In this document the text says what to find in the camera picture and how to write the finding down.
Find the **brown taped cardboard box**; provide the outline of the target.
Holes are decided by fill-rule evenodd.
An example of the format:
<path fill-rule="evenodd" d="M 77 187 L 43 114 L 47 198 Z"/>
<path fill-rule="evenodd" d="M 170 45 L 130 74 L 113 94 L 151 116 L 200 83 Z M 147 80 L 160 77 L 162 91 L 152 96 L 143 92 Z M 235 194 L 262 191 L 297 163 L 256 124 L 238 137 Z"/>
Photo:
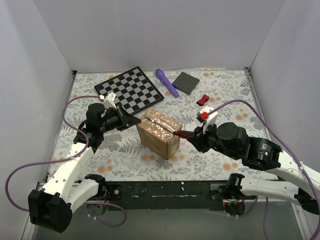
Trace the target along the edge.
<path fill-rule="evenodd" d="M 153 108 L 140 119 L 136 127 L 141 143 L 165 160 L 172 158 L 180 146 L 180 138 L 173 133 L 182 125 Z"/>

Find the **red black utility knife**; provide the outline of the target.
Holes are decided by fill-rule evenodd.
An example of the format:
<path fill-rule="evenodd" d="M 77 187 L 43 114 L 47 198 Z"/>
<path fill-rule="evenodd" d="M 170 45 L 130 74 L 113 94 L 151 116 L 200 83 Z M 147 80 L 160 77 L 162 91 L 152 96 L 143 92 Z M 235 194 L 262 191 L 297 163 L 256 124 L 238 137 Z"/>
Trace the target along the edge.
<path fill-rule="evenodd" d="M 196 102 L 196 104 L 199 105 L 199 106 L 204 106 L 205 103 L 206 103 L 209 99 L 210 99 L 210 97 L 209 97 L 208 95 L 204 94 L 204 95 L 202 96 L 202 98 L 199 99 L 199 100 Z"/>

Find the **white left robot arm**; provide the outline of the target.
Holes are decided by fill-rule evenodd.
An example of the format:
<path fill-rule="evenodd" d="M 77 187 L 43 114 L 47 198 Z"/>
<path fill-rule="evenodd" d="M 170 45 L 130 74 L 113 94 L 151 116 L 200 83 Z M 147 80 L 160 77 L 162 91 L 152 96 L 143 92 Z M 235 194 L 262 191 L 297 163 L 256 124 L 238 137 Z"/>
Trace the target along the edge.
<path fill-rule="evenodd" d="M 60 165 L 40 190 L 32 190 L 28 196 L 31 223 L 62 233 L 73 213 L 87 200 L 107 200 L 110 192 L 104 186 L 103 176 L 89 174 L 78 186 L 74 183 L 104 141 L 106 132 L 123 131 L 140 122 L 120 105 L 106 108 L 102 103 L 90 104 L 86 119 L 77 128 L 67 156 L 69 160 Z"/>

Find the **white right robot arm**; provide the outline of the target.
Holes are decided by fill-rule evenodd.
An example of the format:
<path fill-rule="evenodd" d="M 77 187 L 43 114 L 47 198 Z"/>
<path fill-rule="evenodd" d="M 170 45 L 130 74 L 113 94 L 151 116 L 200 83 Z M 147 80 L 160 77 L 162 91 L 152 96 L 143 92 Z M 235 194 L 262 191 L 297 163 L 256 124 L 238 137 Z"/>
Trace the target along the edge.
<path fill-rule="evenodd" d="M 284 200 L 301 206 L 303 210 L 318 215 L 320 205 L 320 174 L 301 165 L 274 142 L 247 135 L 243 127 L 227 122 L 220 126 L 211 124 L 207 129 L 175 131 L 174 135 L 186 139 L 198 152 L 214 150 L 253 170 L 276 175 L 280 181 L 258 180 L 240 173 L 232 173 L 226 185 L 214 192 L 224 199 L 241 196 L 263 196 Z"/>

